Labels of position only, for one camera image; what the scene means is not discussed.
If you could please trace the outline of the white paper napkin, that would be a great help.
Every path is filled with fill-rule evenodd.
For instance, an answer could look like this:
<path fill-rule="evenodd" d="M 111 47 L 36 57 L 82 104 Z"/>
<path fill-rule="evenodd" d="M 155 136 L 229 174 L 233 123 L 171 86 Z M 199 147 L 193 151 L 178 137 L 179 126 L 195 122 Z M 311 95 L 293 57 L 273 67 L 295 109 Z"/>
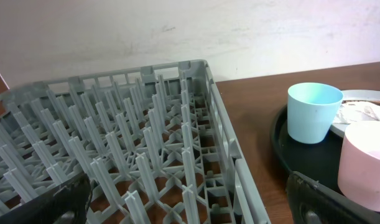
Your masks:
<path fill-rule="evenodd" d="M 351 124 L 359 121 L 380 121 L 380 106 L 368 101 L 342 103 L 333 123 Z"/>

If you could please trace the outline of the pink plastic cup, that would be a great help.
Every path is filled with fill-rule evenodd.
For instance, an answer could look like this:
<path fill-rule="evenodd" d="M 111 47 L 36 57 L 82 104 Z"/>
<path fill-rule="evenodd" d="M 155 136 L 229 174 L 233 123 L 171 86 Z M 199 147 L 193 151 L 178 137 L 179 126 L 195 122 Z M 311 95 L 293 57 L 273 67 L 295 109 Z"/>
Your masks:
<path fill-rule="evenodd" d="M 338 186 L 350 200 L 380 212 L 380 121 L 360 121 L 345 129 Z"/>

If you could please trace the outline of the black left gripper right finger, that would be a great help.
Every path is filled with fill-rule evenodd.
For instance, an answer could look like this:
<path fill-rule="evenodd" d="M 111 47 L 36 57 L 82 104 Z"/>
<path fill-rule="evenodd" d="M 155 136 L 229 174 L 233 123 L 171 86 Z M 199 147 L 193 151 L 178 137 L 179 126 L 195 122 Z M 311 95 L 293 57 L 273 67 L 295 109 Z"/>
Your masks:
<path fill-rule="evenodd" d="M 380 224 L 380 213 L 352 202 L 323 184 L 291 172 L 286 193 L 294 223 Z"/>

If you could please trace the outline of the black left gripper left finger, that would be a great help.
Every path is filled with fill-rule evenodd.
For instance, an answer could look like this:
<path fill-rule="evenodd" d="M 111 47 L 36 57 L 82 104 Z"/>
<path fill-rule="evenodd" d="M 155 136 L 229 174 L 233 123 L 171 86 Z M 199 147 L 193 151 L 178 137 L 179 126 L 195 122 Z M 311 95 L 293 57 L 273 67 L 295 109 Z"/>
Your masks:
<path fill-rule="evenodd" d="M 85 223 L 92 198 L 92 183 L 84 172 L 0 216 L 0 224 L 55 223 L 67 212 L 69 223 Z"/>

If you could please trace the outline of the light blue plastic cup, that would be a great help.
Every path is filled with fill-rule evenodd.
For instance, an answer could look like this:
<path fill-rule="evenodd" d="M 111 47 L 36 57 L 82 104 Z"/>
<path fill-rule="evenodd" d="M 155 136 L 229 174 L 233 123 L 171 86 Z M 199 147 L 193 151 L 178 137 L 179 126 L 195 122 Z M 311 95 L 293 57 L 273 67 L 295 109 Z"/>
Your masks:
<path fill-rule="evenodd" d="M 323 83 L 298 83 L 287 90 L 287 131 L 304 144 L 324 140 L 343 101 L 343 93 Z"/>

